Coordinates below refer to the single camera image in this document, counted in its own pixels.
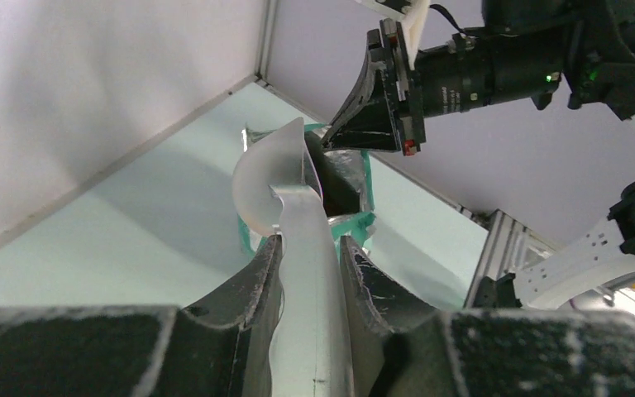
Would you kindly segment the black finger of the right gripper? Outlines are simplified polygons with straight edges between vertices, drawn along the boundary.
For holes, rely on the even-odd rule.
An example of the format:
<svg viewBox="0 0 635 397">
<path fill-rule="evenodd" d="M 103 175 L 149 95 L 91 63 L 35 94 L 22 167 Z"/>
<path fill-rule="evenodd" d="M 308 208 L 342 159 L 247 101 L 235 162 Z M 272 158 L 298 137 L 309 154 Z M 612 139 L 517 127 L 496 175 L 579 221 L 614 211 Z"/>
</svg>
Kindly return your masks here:
<svg viewBox="0 0 635 397">
<path fill-rule="evenodd" d="M 321 140 L 324 150 L 400 150 L 393 72 L 393 57 L 385 48 L 376 46 L 365 52 L 355 86 Z"/>
</svg>

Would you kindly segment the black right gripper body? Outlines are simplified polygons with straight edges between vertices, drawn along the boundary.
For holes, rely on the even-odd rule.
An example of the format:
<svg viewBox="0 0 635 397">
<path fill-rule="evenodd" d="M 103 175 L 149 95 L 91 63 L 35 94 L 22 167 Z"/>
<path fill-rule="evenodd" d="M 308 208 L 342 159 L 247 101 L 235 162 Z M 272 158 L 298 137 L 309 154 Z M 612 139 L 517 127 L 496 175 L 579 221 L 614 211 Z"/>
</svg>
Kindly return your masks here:
<svg viewBox="0 0 635 397">
<path fill-rule="evenodd" d="M 415 73 L 409 67 L 405 37 L 400 22 L 380 21 L 375 41 L 369 44 L 373 74 L 369 131 L 377 137 L 380 151 L 401 151 L 413 156 L 425 142 L 422 95 Z"/>
</svg>

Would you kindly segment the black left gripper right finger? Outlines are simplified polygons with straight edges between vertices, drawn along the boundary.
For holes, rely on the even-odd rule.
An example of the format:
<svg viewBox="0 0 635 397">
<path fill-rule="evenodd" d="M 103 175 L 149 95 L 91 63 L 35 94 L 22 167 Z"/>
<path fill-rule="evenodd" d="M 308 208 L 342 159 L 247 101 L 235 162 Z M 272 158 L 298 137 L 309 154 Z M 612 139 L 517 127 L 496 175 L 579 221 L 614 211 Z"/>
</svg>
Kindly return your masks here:
<svg viewBox="0 0 635 397">
<path fill-rule="evenodd" d="M 635 396 L 625 313 L 441 311 L 339 242 L 359 396 Z"/>
</svg>

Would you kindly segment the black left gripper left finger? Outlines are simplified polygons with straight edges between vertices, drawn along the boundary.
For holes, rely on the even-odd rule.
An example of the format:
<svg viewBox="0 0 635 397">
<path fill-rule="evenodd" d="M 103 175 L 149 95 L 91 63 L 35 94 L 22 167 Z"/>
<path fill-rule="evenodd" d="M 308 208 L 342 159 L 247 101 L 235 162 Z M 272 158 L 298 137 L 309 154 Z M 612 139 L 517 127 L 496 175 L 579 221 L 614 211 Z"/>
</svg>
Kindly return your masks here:
<svg viewBox="0 0 635 397">
<path fill-rule="evenodd" d="M 282 255 L 185 308 L 0 308 L 0 396 L 268 396 Z"/>
</svg>

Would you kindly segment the green white pet food bag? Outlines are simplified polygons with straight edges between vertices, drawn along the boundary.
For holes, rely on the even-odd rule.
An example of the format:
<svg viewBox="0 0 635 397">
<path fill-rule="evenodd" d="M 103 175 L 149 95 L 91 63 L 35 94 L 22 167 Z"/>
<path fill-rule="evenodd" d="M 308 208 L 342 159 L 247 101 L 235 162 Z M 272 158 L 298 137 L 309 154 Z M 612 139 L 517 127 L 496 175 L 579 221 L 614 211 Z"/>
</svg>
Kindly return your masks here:
<svg viewBox="0 0 635 397">
<path fill-rule="evenodd" d="M 358 150 L 323 152 L 321 139 L 327 130 L 320 123 L 304 126 L 333 239 L 349 235 L 368 250 L 376 219 L 370 155 Z"/>
</svg>

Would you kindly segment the clear plastic food scoop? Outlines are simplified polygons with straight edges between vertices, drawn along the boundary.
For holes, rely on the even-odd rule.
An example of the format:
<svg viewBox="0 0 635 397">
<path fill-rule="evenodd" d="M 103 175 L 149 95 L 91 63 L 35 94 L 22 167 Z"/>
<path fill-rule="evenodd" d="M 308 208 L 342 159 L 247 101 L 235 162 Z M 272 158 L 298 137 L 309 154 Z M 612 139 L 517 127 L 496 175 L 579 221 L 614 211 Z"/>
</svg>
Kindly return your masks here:
<svg viewBox="0 0 635 397">
<path fill-rule="evenodd" d="M 281 239 L 279 321 L 269 349 L 273 396 L 353 396 L 346 300 L 322 186 L 301 117 L 267 134 L 245 127 L 232 174 L 241 220 Z"/>
</svg>

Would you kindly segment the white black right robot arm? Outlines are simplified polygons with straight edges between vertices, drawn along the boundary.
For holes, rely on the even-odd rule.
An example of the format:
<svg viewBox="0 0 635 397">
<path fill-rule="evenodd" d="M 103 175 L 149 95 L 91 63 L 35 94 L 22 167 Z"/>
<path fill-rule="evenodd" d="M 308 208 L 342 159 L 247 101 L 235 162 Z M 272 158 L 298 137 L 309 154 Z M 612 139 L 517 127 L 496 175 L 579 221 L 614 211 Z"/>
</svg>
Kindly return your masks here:
<svg viewBox="0 0 635 397">
<path fill-rule="evenodd" d="M 432 1 L 374 1 L 359 77 L 322 139 L 327 151 L 415 155 L 428 118 L 530 100 L 568 88 L 567 108 L 635 117 L 635 1 L 484 1 L 481 26 L 422 48 Z M 470 307 L 557 309 L 579 294 L 635 283 L 635 182 L 582 237 L 533 265 L 482 258 Z"/>
</svg>

